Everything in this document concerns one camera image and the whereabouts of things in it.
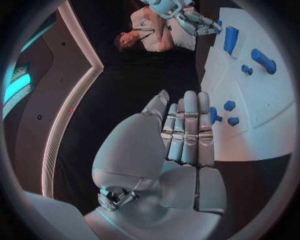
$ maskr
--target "man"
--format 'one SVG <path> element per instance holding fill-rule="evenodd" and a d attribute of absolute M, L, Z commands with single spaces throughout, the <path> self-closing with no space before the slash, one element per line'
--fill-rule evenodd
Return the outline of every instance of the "man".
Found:
<path fill-rule="evenodd" d="M 149 7 L 135 11 L 130 18 L 132 31 L 122 32 L 114 39 L 119 51 L 131 48 L 137 41 L 149 52 L 164 52 L 174 46 L 195 50 L 196 37 L 189 35 L 174 18 L 165 20 Z"/>

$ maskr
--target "white panel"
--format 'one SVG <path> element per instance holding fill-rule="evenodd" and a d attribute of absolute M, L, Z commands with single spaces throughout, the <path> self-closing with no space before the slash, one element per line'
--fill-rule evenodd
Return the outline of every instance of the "white panel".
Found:
<path fill-rule="evenodd" d="M 223 31 L 216 36 L 205 65 L 202 90 L 208 92 L 210 105 L 216 107 L 223 122 L 212 129 L 216 161 L 253 161 L 291 153 L 295 144 L 296 107 L 291 77 L 275 43 L 252 16 L 242 9 L 221 8 Z M 230 56 L 224 51 L 226 27 L 239 29 L 235 49 Z M 257 48 L 277 66 L 275 74 L 252 60 Z M 245 64 L 252 75 L 241 71 Z M 235 102 L 225 111 L 226 101 Z M 232 127 L 230 117 L 238 117 Z"/>

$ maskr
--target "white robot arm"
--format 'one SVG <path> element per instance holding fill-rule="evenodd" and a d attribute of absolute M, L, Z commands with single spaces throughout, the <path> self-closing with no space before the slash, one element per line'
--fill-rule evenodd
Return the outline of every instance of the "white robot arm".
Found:
<path fill-rule="evenodd" d="M 141 0 L 164 19 L 175 18 L 181 27 L 192 36 L 216 34 L 222 27 L 196 11 L 184 11 L 195 3 L 192 0 Z"/>

